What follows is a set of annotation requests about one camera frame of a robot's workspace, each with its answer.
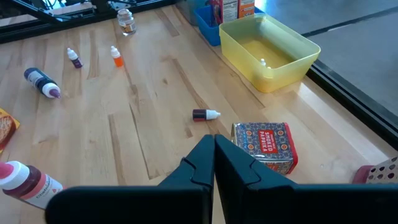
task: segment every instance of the wooden workbench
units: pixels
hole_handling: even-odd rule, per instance
[[[397,155],[307,77],[258,92],[174,6],[135,18],[129,37],[113,19],[0,45],[0,107],[21,122],[1,161],[32,164],[69,187],[155,185],[204,134],[229,137],[240,121],[289,123],[299,162],[288,178],[298,183],[348,183],[361,165]],[[111,45],[124,67],[114,66]],[[62,99],[29,86],[22,76],[29,67],[50,75]],[[194,123],[194,108],[222,115]],[[214,201],[214,223],[223,223],[217,189]],[[0,220],[44,223],[43,211],[4,194]]]

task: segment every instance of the yellow plastic container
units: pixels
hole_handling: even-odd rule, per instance
[[[223,23],[220,39],[223,55],[264,93],[301,80],[321,51],[267,14]]]

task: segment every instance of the white bottle cap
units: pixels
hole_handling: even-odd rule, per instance
[[[119,53],[118,49],[114,46],[111,47],[111,55],[113,58],[120,57],[120,53]]]
[[[121,15],[121,16],[129,14],[129,13],[130,13],[130,11],[128,9],[120,9],[118,11],[118,14]]]
[[[48,98],[55,98],[56,96],[54,96],[53,94],[50,94],[50,91],[53,90],[53,92],[58,92],[59,93],[59,97],[61,97],[61,89],[54,83],[47,83],[43,86],[43,94],[48,97]]]
[[[206,120],[208,119],[216,119],[221,115],[221,113],[215,110],[206,110]]]
[[[6,177],[0,179],[0,188],[3,190],[12,190],[19,187],[25,182],[25,180],[27,180],[30,172],[27,166],[17,161],[10,161],[2,164],[0,169],[2,169],[2,171],[4,169],[11,171],[11,167],[9,167],[9,165],[12,166],[12,172],[8,173]]]
[[[78,58],[76,52],[70,48],[68,48],[68,57],[70,60],[76,60]]]

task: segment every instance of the small bottle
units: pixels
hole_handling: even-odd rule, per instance
[[[24,73],[25,79],[48,98],[61,98],[61,89],[51,78],[38,68],[28,68]]]
[[[118,11],[118,21],[123,35],[131,35],[136,32],[136,22],[128,9],[120,9]]]
[[[49,175],[17,161],[0,162],[0,188],[8,196],[43,209],[63,190],[62,184]]]
[[[221,115],[221,113],[215,110],[206,109],[194,109],[192,111],[193,121],[206,121],[210,119],[216,119]]]
[[[114,60],[114,63],[117,67],[122,67],[123,66],[123,58],[120,55],[120,52],[118,49],[114,46],[111,47],[111,54]]]
[[[72,61],[75,68],[81,68],[83,66],[80,58],[77,56],[76,52],[68,48],[68,57]]]

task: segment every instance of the gray floor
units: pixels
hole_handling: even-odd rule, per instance
[[[398,6],[398,0],[256,0],[256,7],[299,34]]]
[[[303,34],[398,6],[398,0],[256,0]],[[398,116],[398,12],[310,37],[319,60]]]
[[[398,13],[310,37],[324,64],[398,115]]]

